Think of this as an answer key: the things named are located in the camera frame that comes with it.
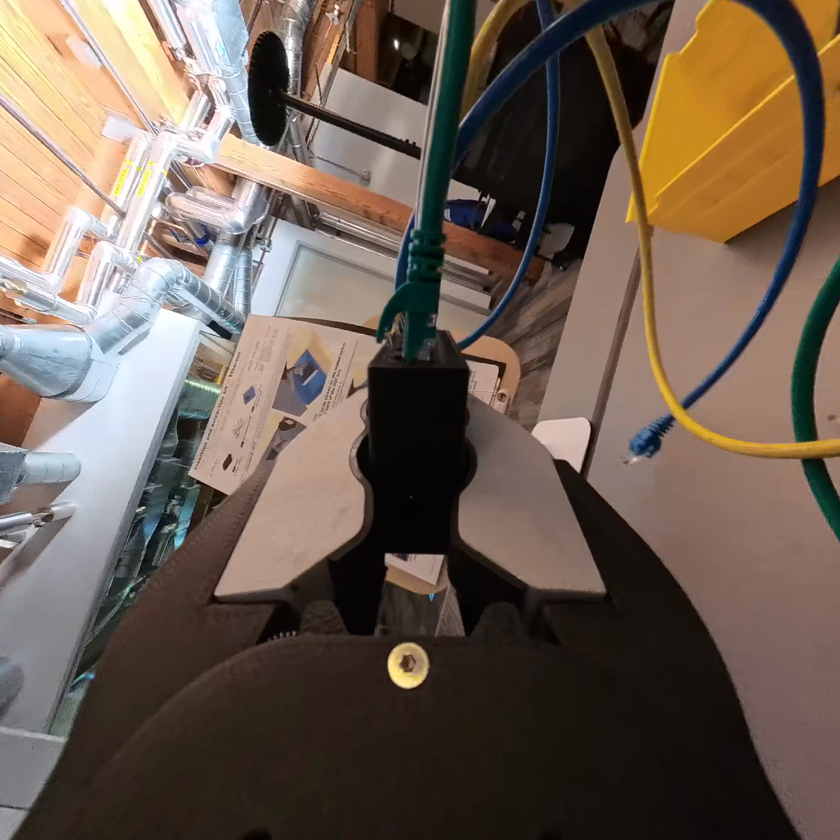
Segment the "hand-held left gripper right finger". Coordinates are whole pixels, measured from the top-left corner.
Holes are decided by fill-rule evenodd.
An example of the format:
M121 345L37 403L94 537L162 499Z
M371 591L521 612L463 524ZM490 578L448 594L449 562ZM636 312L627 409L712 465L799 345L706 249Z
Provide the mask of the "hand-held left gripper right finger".
M476 465L457 519L467 554L537 599L602 599L606 586L549 450L472 395L467 409Z

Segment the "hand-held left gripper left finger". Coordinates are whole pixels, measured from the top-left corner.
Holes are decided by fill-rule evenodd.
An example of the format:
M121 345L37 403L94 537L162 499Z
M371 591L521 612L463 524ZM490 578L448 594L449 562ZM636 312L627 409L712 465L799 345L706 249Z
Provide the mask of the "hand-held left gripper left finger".
M367 398L352 396L286 446L215 590L218 601L317 601L332 594L330 561L371 525L355 465Z

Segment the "black network switch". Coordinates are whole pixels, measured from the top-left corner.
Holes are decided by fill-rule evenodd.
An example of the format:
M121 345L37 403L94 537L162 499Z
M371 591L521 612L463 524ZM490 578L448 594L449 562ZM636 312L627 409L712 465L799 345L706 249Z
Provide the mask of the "black network switch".
M368 367L363 472L385 553L445 555L466 485L469 367L438 331L427 360L383 345Z

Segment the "yellow plastic bin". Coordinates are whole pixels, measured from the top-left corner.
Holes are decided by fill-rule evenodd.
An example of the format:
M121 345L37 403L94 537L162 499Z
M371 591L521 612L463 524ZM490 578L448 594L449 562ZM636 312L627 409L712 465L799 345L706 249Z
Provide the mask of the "yellow plastic bin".
M740 3L708 2L657 84L640 157L648 221L725 243L796 201L803 149L781 42Z

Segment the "white stand base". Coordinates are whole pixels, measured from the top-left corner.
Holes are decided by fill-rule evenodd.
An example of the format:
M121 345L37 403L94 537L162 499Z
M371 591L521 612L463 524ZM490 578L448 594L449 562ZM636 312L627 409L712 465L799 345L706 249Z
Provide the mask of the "white stand base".
M582 416L549 419L538 422L534 436L554 460L563 460L581 473L592 440L592 424Z

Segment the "printed instruction poster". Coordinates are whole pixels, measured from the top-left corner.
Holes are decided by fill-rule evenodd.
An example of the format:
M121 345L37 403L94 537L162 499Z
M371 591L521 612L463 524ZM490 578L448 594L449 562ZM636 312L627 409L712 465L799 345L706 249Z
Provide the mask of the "printed instruction poster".
M275 459L300 433L347 398L365 396L366 432L359 443L355 465L369 487L367 498L373 503L371 484L363 472L368 432L368 367L385 344L402 348L393 339L375 344L372 336L357 328L339 329L299 319L249 317L192 475L228 495L238 492L254 472L267 481ZM466 444L469 472L463 489L476 465L471 447ZM245 525L261 491L246 514ZM458 537L459 497L451 542ZM217 582L245 525L234 539ZM380 545L373 517L360 543L328 565L348 562L351 552L365 544L372 545L367 552L373 554L374 567L384 571L388 553Z

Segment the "white door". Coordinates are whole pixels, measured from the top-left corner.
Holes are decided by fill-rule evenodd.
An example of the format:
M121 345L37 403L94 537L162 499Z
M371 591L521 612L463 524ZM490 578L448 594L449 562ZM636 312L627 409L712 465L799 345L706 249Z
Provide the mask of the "white door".
M394 257L289 222L277 220L270 249L254 256L254 314L373 329L393 294Z

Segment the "blue striped jacket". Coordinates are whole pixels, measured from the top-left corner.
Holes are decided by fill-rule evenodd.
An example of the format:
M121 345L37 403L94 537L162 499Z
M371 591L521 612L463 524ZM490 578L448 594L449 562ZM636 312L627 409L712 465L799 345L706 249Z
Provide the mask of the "blue striped jacket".
M452 224L507 245L513 244L518 237L518 227L511 212L490 197L449 200L445 205L444 218Z

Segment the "wooden ceiling beam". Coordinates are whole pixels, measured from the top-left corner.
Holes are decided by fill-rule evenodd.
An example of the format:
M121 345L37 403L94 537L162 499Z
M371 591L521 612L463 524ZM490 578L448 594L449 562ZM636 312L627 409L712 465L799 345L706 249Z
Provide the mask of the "wooden ceiling beam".
M413 212L411 207L390 197L320 172L230 134L221 141L214 165L230 174L302 198L319 207L388 229L397 236L405 233ZM444 223L444 234L448 257L464 260L509 279L513 278L520 267L523 253L509 245L449 222Z

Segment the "black office chair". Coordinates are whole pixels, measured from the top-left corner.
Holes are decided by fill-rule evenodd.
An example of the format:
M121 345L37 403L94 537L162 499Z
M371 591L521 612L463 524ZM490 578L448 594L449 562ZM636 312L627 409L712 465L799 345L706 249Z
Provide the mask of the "black office chair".
M633 127L644 116L673 4L649 3L604 26ZM530 78L479 132L455 179L511 212L527 243L541 189L547 138L547 77ZM552 190L543 229L571 229L564 246L543 241L541 256L569 268L582 259L619 140L590 47L573 42L560 55L560 116Z

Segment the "black round pole stand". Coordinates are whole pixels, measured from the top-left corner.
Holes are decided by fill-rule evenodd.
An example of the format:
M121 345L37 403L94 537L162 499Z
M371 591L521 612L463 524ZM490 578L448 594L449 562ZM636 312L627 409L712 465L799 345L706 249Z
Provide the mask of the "black round pole stand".
M302 114L417 161L422 157L422 150L416 143L397 139L292 95L285 46L280 37L270 30L259 34L251 53L248 106L258 140L269 148L281 142L291 117Z

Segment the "silver air duct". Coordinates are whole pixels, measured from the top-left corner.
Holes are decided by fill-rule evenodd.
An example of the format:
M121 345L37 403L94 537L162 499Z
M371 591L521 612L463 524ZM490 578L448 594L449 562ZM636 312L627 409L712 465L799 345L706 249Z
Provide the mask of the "silver air duct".
M153 258L88 325L3 325L2 373L44 398L96 403L122 356L148 337L170 300L192 305L230 333L241 333L250 314L249 297L226 297L182 263Z

